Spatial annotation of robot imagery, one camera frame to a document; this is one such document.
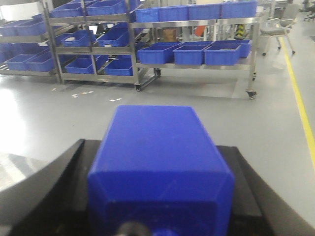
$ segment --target blue storage crate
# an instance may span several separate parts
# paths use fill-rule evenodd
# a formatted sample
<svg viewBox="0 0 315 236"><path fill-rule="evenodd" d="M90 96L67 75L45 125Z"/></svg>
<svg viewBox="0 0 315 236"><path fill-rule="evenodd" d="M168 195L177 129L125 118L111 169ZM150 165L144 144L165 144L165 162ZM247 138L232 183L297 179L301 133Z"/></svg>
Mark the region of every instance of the blue storage crate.
<svg viewBox="0 0 315 236"><path fill-rule="evenodd" d="M110 29L106 34L97 39L100 47L111 45L112 47L124 47L129 43L129 33L127 29Z"/></svg>
<svg viewBox="0 0 315 236"><path fill-rule="evenodd" d="M90 224L226 236L234 181L193 108L119 106L88 174Z"/></svg>
<svg viewBox="0 0 315 236"><path fill-rule="evenodd" d="M132 76L131 59L115 59L112 60L104 69L106 75L125 75Z"/></svg>
<svg viewBox="0 0 315 236"><path fill-rule="evenodd" d="M175 64L201 65L203 64L203 50L205 45L186 45L174 50Z"/></svg>
<svg viewBox="0 0 315 236"><path fill-rule="evenodd" d="M63 33L61 35L58 35L56 38L55 38L55 43L56 43L56 46L60 46L62 44L62 40L66 39L66 38L69 38L71 37L72 33Z"/></svg>
<svg viewBox="0 0 315 236"><path fill-rule="evenodd" d="M141 4L140 0L129 0L130 11L133 11Z"/></svg>
<svg viewBox="0 0 315 236"><path fill-rule="evenodd" d="M17 55L10 60L7 60L5 63L10 70L29 70L27 62L32 60L35 55Z"/></svg>
<svg viewBox="0 0 315 236"><path fill-rule="evenodd" d="M43 20L44 20L42 14L34 15L34 16L32 16L32 18L33 18L34 20L37 20L37 21L43 21Z"/></svg>
<svg viewBox="0 0 315 236"><path fill-rule="evenodd" d="M68 3L61 5L51 11L50 17L73 17L73 16L83 16L83 10L80 3Z"/></svg>
<svg viewBox="0 0 315 236"><path fill-rule="evenodd" d="M78 58L84 58L84 59L91 59L91 55L80 55ZM105 62L108 61L109 56L108 55L94 55L95 58L95 65L97 70L99 70Z"/></svg>
<svg viewBox="0 0 315 236"><path fill-rule="evenodd" d="M235 43L241 45L240 57L246 58L252 49L252 41L251 40L220 40L215 41L213 44L224 44L224 43Z"/></svg>
<svg viewBox="0 0 315 236"><path fill-rule="evenodd" d="M135 44L135 50L136 52L138 52L138 50L140 50L142 48L142 46L145 45L145 42L138 42ZM123 59L123 58L129 58L131 59L131 55L118 55L116 56L117 59Z"/></svg>
<svg viewBox="0 0 315 236"><path fill-rule="evenodd" d="M0 51L6 52L12 50L12 43L0 43Z"/></svg>
<svg viewBox="0 0 315 236"><path fill-rule="evenodd" d="M95 35L93 32L90 32L92 36L93 42L96 40ZM88 32L86 30L79 30L74 33L67 33L67 37L61 40L64 47L88 47L90 46L91 40ZM75 38L75 40L67 41L69 38Z"/></svg>
<svg viewBox="0 0 315 236"><path fill-rule="evenodd" d="M240 58L241 45L216 44L204 50L206 65L234 65Z"/></svg>
<svg viewBox="0 0 315 236"><path fill-rule="evenodd" d="M31 20L19 20L19 21L5 24L5 25L0 27L0 32L1 32L2 36L5 36L5 37L18 36L16 26L19 26L19 25L26 23L26 22L29 22L29 21L31 21Z"/></svg>
<svg viewBox="0 0 315 236"><path fill-rule="evenodd" d="M87 13L89 16L126 13L126 2L124 0L97 1L87 7Z"/></svg>
<svg viewBox="0 0 315 236"><path fill-rule="evenodd" d="M34 57L27 62L27 65L31 71L47 72L55 68L54 60L52 59L50 52Z"/></svg>
<svg viewBox="0 0 315 236"><path fill-rule="evenodd" d="M32 20L15 27L19 36L42 35L47 32L45 22Z"/></svg>
<svg viewBox="0 0 315 236"><path fill-rule="evenodd" d="M99 0L84 0L85 2L85 6L89 6L91 4L93 4L94 2L97 2ZM81 0L73 0L71 2L68 2L68 3L81 3Z"/></svg>
<svg viewBox="0 0 315 236"><path fill-rule="evenodd" d="M189 41L184 42L181 46L193 46L193 45L201 45L201 46L210 46L213 42L212 41Z"/></svg>
<svg viewBox="0 0 315 236"><path fill-rule="evenodd" d="M39 51L38 43L13 43L12 53L13 55L20 54L37 54Z"/></svg>
<svg viewBox="0 0 315 236"><path fill-rule="evenodd" d="M221 5L221 18L245 18L256 15L257 1L224 2Z"/></svg>
<svg viewBox="0 0 315 236"><path fill-rule="evenodd" d="M73 59L76 55L58 55L60 64L64 64L65 62Z"/></svg>
<svg viewBox="0 0 315 236"><path fill-rule="evenodd" d="M189 19L188 8L188 5L160 7L159 21L187 21Z"/></svg>
<svg viewBox="0 0 315 236"><path fill-rule="evenodd" d="M5 62L6 60L10 59L10 53L8 52L4 52L4 51L0 51L0 63Z"/></svg>
<svg viewBox="0 0 315 236"><path fill-rule="evenodd" d="M158 22L158 7L136 10L137 22Z"/></svg>
<svg viewBox="0 0 315 236"><path fill-rule="evenodd" d="M128 28L128 23L127 22L120 22L116 25L114 25L111 29L116 29L116 28Z"/></svg>
<svg viewBox="0 0 315 236"><path fill-rule="evenodd" d="M107 62L108 56L102 55L95 59L96 69L100 70L101 66ZM73 74L94 74L92 60L88 58L77 58L65 67L68 73Z"/></svg>
<svg viewBox="0 0 315 236"><path fill-rule="evenodd" d="M140 49L137 53L142 64L165 64L174 60L173 51L178 48L177 42L160 42L148 48Z"/></svg>
<svg viewBox="0 0 315 236"><path fill-rule="evenodd" d="M219 19L221 4L191 5L189 6L190 20Z"/></svg>

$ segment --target wall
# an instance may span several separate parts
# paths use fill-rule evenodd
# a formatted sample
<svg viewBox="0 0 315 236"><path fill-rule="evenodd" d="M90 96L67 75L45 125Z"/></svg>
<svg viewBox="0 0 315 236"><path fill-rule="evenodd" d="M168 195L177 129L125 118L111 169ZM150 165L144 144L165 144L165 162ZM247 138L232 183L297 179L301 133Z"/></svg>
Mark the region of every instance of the wall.
<svg viewBox="0 0 315 236"><path fill-rule="evenodd" d="M48 6L52 9L52 0L47 0ZM8 21L31 19L33 15L37 15L42 11L41 4L39 2L1 6L0 7L3 18Z"/></svg>

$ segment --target stainless steel shelving rack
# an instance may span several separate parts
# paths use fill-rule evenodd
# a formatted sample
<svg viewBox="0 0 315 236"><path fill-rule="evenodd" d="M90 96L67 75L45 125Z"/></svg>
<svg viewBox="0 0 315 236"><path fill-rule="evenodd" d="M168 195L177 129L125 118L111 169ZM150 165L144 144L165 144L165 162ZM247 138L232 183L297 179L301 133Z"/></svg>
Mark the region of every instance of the stainless steel shelving rack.
<svg viewBox="0 0 315 236"><path fill-rule="evenodd" d="M83 0L81 0L81 5L83 8L84 16L77 17L66 17L66 18L49 18L48 12L46 15L48 17L47 22L50 26L59 26L59 25L93 25L99 23L120 23L127 22L130 23L130 18L135 17L135 10L130 11L125 14L116 14L116 15L98 15L98 16L88 16L86 14L86 6ZM137 36L134 36L134 30L131 28L131 25L128 24L129 31L129 45L126 47L98 47L97 43L90 45L90 47L56 47L54 45L54 53L58 61L58 69L60 73L60 82L64 83L65 80L74 80L74 81L93 81L93 82L109 82L109 83L124 83L124 84L134 84L136 88L145 86L148 84L152 78L144 79L144 75L147 73L147 68L142 68L138 70L136 65L136 55L135 55L135 39ZM60 63L58 55L91 55L93 62L94 74L71 74L65 73L63 66ZM133 76L113 76L106 75L103 72L103 69L99 71L96 70L95 60L93 55L131 55Z"/></svg>
<svg viewBox="0 0 315 236"><path fill-rule="evenodd" d="M136 28L151 28L153 32L154 42L157 41L155 37L156 28L168 27L190 27L190 26L214 26L216 29L222 25L236 25L236 24L251 24L251 39L252 39L252 52L246 59L239 59L235 65L176 65L174 63L167 64L141 64L137 63L138 68L154 68L156 77L161 75L161 68L166 69L210 69L210 70L246 70L249 71L249 82L246 89L250 99L254 99L256 91L253 90L253 82L256 78L255 65L257 54L257 43L259 37L260 23L267 19L268 15L265 12L260 12L256 17L249 18L234 18L234 19L217 19L217 20L197 20L197 21L174 21L174 22L152 22L152 23L132 23L131 27Z"/></svg>
<svg viewBox="0 0 315 236"><path fill-rule="evenodd" d="M0 0L0 6L2 5L18 5L24 3L32 3L32 2L40 2L42 8L44 9L43 2L41 0ZM68 32L72 29L73 26L65 25L58 29L54 30L55 35L60 35L62 33ZM0 43L42 43L50 39L50 34L47 32L43 35L37 36L11 36L4 37L0 36ZM7 65L2 63L0 65L0 74L2 75L20 75L20 76L53 76L56 74L56 69L53 69L48 72L40 72L40 71L19 71L19 70L9 70Z"/></svg>

